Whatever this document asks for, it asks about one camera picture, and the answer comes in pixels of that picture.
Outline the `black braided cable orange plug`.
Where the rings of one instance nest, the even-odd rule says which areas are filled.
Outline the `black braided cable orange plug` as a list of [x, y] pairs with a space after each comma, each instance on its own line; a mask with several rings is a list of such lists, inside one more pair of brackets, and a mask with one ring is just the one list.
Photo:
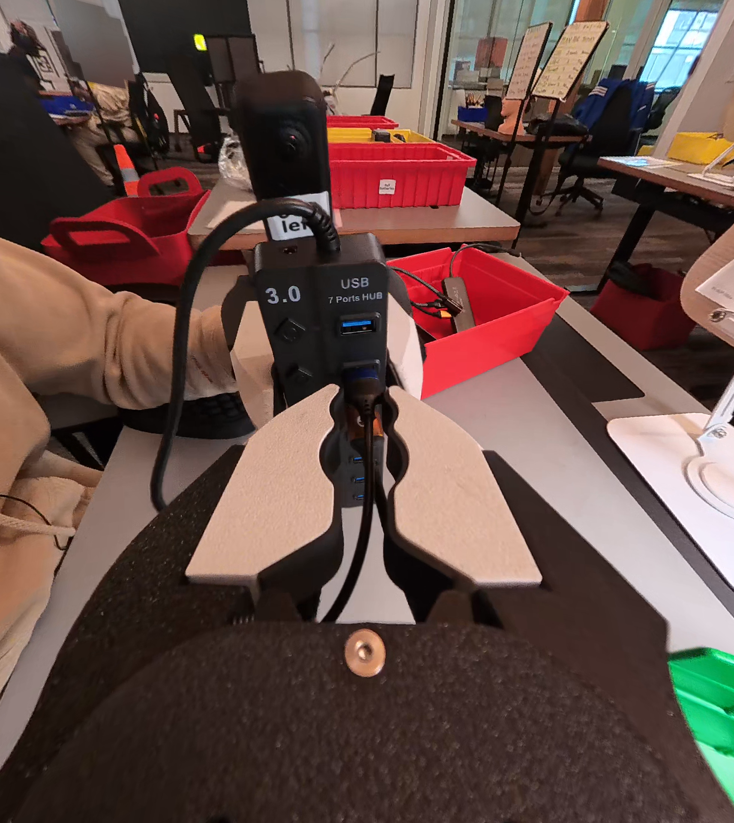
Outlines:
[[434, 299], [430, 301], [416, 301], [410, 298], [410, 303], [416, 310], [418, 310], [421, 314], [429, 316], [430, 318], [450, 318], [450, 314], [448, 314], [445, 310], [443, 290], [438, 289], [432, 283], [425, 281], [417, 274], [414, 274], [413, 272], [402, 267], [398, 267], [395, 264], [391, 264], [390, 269], [394, 273], [406, 278], [408, 281], [415, 282], [416, 284], [423, 286], [424, 289], [434, 295]]

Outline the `person's left forearm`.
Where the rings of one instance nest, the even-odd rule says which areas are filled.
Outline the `person's left forearm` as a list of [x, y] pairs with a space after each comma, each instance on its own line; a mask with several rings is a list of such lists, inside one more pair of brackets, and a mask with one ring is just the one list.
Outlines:
[[0, 238], [0, 356], [37, 393], [129, 409], [170, 399], [175, 309], [112, 293]]

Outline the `black backpack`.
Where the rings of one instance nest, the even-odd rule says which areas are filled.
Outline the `black backpack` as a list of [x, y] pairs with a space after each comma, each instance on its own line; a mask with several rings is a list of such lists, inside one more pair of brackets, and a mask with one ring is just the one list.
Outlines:
[[142, 73], [136, 73], [135, 79], [127, 82], [127, 93], [132, 127], [141, 142], [153, 157], [167, 156], [170, 147], [168, 121]]

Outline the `black bag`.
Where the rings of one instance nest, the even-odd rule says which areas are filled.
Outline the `black bag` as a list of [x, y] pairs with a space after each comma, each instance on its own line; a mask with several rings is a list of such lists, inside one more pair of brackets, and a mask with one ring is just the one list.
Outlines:
[[571, 114], [553, 116], [543, 113], [532, 118], [527, 126], [526, 133], [532, 136], [546, 137], [576, 137], [587, 138], [590, 130], [587, 125]]

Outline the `crumpled clear plastic bag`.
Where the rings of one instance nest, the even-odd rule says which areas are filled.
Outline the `crumpled clear plastic bag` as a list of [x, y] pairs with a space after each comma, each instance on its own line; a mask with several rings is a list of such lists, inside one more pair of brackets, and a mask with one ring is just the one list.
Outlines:
[[233, 130], [220, 147], [218, 168], [222, 180], [240, 191], [253, 194], [247, 161], [238, 135]]

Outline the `small red bin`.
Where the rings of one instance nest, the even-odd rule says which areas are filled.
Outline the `small red bin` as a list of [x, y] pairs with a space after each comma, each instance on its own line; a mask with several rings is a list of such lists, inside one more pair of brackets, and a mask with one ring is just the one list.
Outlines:
[[[568, 291], [516, 266], [508, 255], [478, 248], [438, 249], [391, 262], [438, 289], [458, 276], [465, 282], [476, 327], [455, 334], [448, 318], [430, 318], [413, 308], [413, 318], [432, 337], [425, 343], [423, 398], [440, 393], [533, 350]], [[410, 298], [434, 295], [401, 276]]]

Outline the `yellow bin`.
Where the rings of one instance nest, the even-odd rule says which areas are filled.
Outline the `yellow bin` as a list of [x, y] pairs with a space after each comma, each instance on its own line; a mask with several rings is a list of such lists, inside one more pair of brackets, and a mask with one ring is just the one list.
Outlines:
[[666, 157], [693, 165], [710, 165], [734, 144], [718, 132], [678, 132]]

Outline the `large black screen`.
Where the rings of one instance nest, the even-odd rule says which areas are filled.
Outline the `large black screen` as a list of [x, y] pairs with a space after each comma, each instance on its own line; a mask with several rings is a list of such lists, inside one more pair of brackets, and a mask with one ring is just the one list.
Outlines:
[[165, 73], [167, 59], [195, 54], [195, 35], [249, 35], [247, 1], [120, 1], [143, 72]]

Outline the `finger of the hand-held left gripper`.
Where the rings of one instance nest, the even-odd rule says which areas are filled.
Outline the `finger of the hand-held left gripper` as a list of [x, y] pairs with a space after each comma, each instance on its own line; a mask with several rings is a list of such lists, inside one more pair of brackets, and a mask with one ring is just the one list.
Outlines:
[[422, 345], [416, 323], [395, 296], [387, 302], [387, 385], [398, 386], [421, 400], [423, 396]]
[[246, 303], [230, 356], [244, 408], [274, 410], [274, 357], [257, 302]]

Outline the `grey table wood edge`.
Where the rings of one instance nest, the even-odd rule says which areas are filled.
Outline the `grey table wood edge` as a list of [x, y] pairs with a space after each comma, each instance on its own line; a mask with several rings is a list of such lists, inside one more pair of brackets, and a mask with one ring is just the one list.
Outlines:
[[[212, 231], [210, 223], [241, 202], [242, 192], [218, 182], [202, 203], [188, 229], [188, 239], [197, 249]], [[340, 213], [341, 234], [371, 232], [383, 245], [427, 244], [446, 246], [516, 240], [520, 223], [471, 189], [464, 188], [458, 205], [445, 207], [385, 207], [345, 209]], [[267, 240], [261, 227], [253, 226], [226, 241], [222, 250], [252, 250]]]

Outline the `orange traffic cone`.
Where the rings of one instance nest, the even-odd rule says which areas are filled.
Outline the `orange traffic cone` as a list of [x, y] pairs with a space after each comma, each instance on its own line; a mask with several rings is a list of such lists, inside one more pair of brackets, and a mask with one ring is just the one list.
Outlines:
[[130, 158], [126, 147], [118, 143], [114, 146], [114, 154], [117, 163], [117, 169], [121, 176], [125, 195], [127, 197], [136, 197], [139, 195], [139, 180], [140, 177], [135, 169], [132, 159]]

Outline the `peach coloured object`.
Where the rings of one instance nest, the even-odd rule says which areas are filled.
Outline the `peach coloured object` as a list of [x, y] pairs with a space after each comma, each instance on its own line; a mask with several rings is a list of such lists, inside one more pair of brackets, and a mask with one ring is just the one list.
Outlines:
[[523, 118], [529, 108], [529, 97], [522, 99], [503, 98], [501, 107], [502, 122], [497, 131], [506, 136], [526, 134]]

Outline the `person's left hand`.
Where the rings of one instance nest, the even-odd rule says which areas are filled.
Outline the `person's left hand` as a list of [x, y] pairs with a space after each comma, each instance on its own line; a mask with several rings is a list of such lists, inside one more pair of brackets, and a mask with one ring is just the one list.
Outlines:
[[177, 435], [191, 439], [237, 439], [253, 429], [238, 390], [221, 308], [216, 304], [194, 311]]

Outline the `red tote basket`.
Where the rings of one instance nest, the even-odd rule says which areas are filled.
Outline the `red tote basket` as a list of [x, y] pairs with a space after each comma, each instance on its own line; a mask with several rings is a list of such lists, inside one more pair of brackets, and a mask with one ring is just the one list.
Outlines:
[[208, 196], [191, 170], [150, 172], [134, 197], [53, 220], [42, 250], [106, 287], [179, 286], [192, 258], [187, 232]]

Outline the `red long tray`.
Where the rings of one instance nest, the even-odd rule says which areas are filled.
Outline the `red long tray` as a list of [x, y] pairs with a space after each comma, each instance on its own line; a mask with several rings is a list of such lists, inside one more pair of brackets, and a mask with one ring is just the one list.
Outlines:
[[333, 205], [345, 209], [460, 204], [475, 159], [436, 142], [333, 143]]

